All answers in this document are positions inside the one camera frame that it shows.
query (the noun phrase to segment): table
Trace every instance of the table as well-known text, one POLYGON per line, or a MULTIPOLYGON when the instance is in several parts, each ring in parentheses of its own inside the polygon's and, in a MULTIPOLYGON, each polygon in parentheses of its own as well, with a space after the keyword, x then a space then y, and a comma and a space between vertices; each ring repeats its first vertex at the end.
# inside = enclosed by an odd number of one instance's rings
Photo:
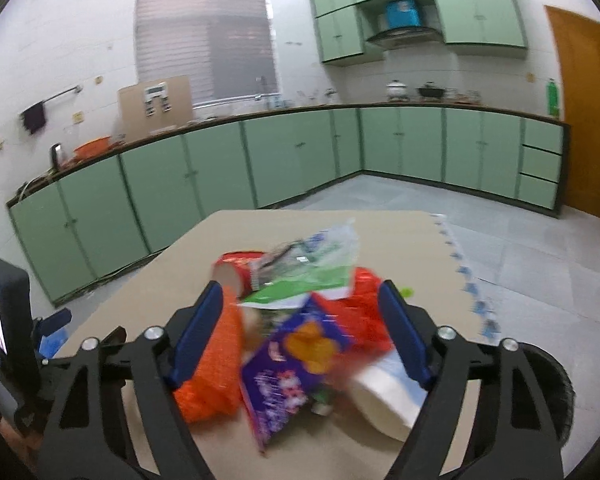
MULTIPOLYGON (((118 325, 135 339, 151 325, 164 325, 179 308, 192 305, 208 282, 213 262, 236 250, 267 250, 354 219, 360 238, 358 264, 414 289, 411 303, 425 308, 437 325, 455 327, 465 338, 483 341, 482 317, 465 291, 439 220, 425 212, 394 211, 221 211, 200 222, 129 280, 70 337, 60 356, 72 355, 88 336, 104 337, 118 325)), ((461 418, 443 471, 460 465, 470 436, 479 383, 467 385, 461 418)), ((144 437, 132 385, 123 389, 129 429, 140 464, 158 472, 144 437)), ((376 431, 346 398, 334 413, 298 415, 266 457, 258 453, 240 410, 234 419, 192 426, 192 436, 219 480, 329 480, 384 478, 401 443, 376 431)))

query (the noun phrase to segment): window blind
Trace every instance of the window blind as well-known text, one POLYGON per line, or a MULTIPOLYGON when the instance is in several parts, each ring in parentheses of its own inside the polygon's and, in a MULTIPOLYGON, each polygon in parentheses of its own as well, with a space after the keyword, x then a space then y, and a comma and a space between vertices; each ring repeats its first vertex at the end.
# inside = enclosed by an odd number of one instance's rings
POLYGON ((278 91, 266 0, 137 0, 140 81, 187 75, 193 103, 278 91))

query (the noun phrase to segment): green bottle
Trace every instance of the green bottle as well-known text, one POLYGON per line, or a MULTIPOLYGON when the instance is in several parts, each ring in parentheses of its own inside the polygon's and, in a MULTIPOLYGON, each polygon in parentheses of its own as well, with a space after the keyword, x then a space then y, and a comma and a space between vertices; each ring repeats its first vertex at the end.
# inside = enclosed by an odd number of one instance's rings
POLYGON ((546 86, 546 98, 549 108, 549 115, 555 119, 560 119, 560 107, 558 105, 558 85, 554 79, 549 79, 546 86))

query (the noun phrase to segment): dark towel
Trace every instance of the dark towel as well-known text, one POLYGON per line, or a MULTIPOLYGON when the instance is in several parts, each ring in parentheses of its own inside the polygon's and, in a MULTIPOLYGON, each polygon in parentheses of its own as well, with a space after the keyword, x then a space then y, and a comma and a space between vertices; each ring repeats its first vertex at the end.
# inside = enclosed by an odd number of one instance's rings
POLYGON ((45 103, 39 102, 24 110, 22 122, 31 135, 44 128, 46 124, 45 103))

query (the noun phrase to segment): metal screw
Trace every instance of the metal screw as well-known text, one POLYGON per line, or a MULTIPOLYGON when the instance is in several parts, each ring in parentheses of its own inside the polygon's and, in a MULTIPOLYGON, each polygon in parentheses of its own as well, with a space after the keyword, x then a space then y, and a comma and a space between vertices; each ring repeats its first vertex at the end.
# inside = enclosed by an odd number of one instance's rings
POLYGON ((161 326, 150 326, 144 331, 144 337, 149 341, 160 339, 164 334, 164 329, 161 326))
POLYGON ((83 350, 93 350, 98 346, 98 343, 99 341, 96 338, 88 337, 82 342, 80 348, 82 348, 83 350))
POLYGON ((456 331, 450 326, 441 326, 438 329, 438 337, 440 339, 451 341, 452 339, 456 338, 456 331))
POLYGON ((518 342, 515 339, 507 338, 502 341, 502 346, 509 352, 515 352, 518 349, 518 342))

